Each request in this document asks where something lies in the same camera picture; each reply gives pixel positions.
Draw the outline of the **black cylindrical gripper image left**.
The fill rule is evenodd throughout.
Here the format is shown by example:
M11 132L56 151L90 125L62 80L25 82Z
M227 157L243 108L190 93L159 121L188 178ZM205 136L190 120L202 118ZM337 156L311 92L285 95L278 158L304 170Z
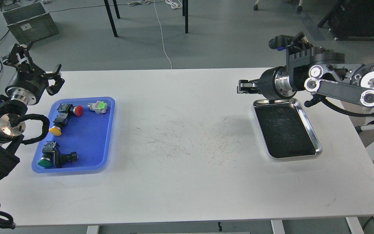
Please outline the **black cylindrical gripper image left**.
M51 73L46 73L34 64L29 50L33 42L27 44L14 44L11 51L2 57L2 64L15 68L15 73L5 88L5 93L11 99L15 95L26 97L26 105L36 105L39 103L44 90L50 96L56 95L64 84L61 77L61 64L56 65ZM53 85L48 85L48 80L53 80Z

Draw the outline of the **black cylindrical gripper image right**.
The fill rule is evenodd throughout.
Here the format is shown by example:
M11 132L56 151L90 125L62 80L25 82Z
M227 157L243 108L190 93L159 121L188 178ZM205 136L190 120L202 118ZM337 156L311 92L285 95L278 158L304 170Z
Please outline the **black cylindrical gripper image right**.
M239 80L238 94L262 94L267 99L290 99L296 94L291 87L286 67L266 70L255 80Z

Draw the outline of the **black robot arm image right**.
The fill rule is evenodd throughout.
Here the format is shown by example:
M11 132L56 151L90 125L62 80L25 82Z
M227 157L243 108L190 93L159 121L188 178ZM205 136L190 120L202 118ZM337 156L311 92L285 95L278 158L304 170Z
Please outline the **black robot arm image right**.
M237 93L261 94L268 100L286 100L298 91L310 92L308 108L322 102L327 107L353 117L374 117L374 113L354 113L337 107L328 98L374 108L374 63L345 62L343 53L313 46L303 32L279 35L268 43L270 49L286 52L285 66L266 70L259 79L239 80Z

